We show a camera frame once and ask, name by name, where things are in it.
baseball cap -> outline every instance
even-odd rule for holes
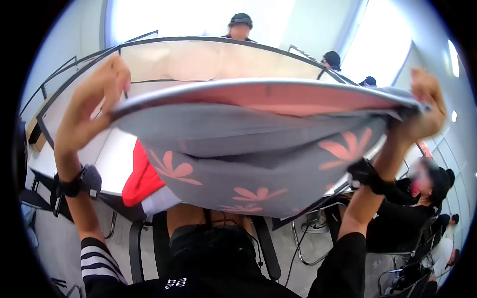
[[[252,23],[252,18],[246,14],[246,13],[237,13],[235,14],[231,19],[230,19],[230,23],[228,24],[229,26],[233,26],[235,24],[238,24],[238,23],[243,23],[243,24],[247,24],[250,29],[253,28],[253,23]]]
[[[362,81],[359,83],[359,85],[364,86],[364,84],[367,84],[369,86],[376,86],[376,79],[373,77],[366,77],[366,80]]]
[[[326,60],[326,62],[328,62],[328,64],[331,65],[331,67],[333,67],[334,70],[337,70],[337,71],[341,70],[340,68],[341,58],[337,52],[329,51],[323,56],[323,58],[324,59],[322,60],[322,62]]]

black strap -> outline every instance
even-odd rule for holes
[[[365,158],[354,162],[348,167],[348,172],[353,180],[358,180],[363,185],[369,185],[376,195],[384,195],[386,190],[394,186],[394,181],[384,181],[376,172],[371,162]]]

black shirt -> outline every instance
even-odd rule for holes
[[[118,264],[102,242],[86,238],[81,245],[81,269],[89,298],[299,297],[263,276],[234,275],[228,270],[233,258],[222,260],[223,270],[220,272],[203,267],[198,272],[175,271],[167,278],[127,285]],[[364,236],[360,233],[343,236],[318,269],[308,297],[363,297],[365,258]]]
[[[384,199],[377,214],[366,231],[368,251],[396,252],[403,247],[405,250],[414,248],[420,228],[434,214],[434,209],[404,206]]]
[[[450,215],[449,214],[441,214],[438,218],[432,223],[431,225],[431,232],[434,234],[437,230],[442,228],[441,236],[444,236],[446,232],[447,225],[449,225]]]
[[[228,35],[224,35],[224,36],[221,36],[221,37],[225,37],[225,38],[231,38],[231,37],[230,37],[230,36],[228,36]],[[254,42],[254,43],[257,43],[256,41],[253,41],[253,40],[251,40],[251,39],[250,39],[250,38],[248,38],[248,37],[245,39],[245,41],[249,41],[249,42]]]

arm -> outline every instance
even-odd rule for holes
[[[422,69],[413,69],[412,89],[416,99],[430,103],[432,109],[391,129],[374,163],[378,175],[385,181],[394,181],[411,144],[437,133],[446,118],[436,78]],[[343,216],[338,241],[318,269],[308,297],[363,297],[366,229],[382,201],[383,196],[375,195],[368,186],[354,193]]]
[[[403,191],[402,188],[405,187],[407,181],[396,181],[392,186],[388,187],[385,190],[384,196],[389,202],[400,204],[400,205],[413,205],[417,203],[417,199],[412,197],[406,191]]]
[[[78,150],[111,123],[109,111],[130,84],[131,74],[119,56],[109,58],[81,83],[66,108],[56,134],[54,156],[58,176],[69,182],[81,171]],[[91,114],[104,98],[103,114],[91,120]],[[104,243],[91,198],[85,192],[66,197],[80,239],[93,237]]]
[[[373,165],[381,179],[394,181],[401,162],[412,143],[411,140],[403,138],[399,130],[394,129],[390,132],[381,154]],[[344,213],[338,239],[353,232],[361,233],[366,237],[368,223],[379,209],[382,201],[383,196],[375,195],[367,185],[356,190]]]
[[[66,108],[56,134],[54,155],[58,176],[69,182],[81,171],[78,150],[111,123],[109,111],[129,89],[131,74],[119,56],[112,56],[81,83]],[[102,115],[91,114],[104,99]],[[66,197],[81,239],[81,274],[88,297],[121,296],[127,282],[105,245],[88,193]]]
[[[411,116],[390,130],[374,168],[384,181],[394,181],[409,147],[417,140],[436,134],[446,119],[446,107],[437,79],[422,69],[413,69],[412,91],[420,103],[428,103],[431,109]],[[383,201],[369,186],[362,186],[351,199],[344,214],[338,239],[346,234],[358,232],[366,237],[368,223]]]

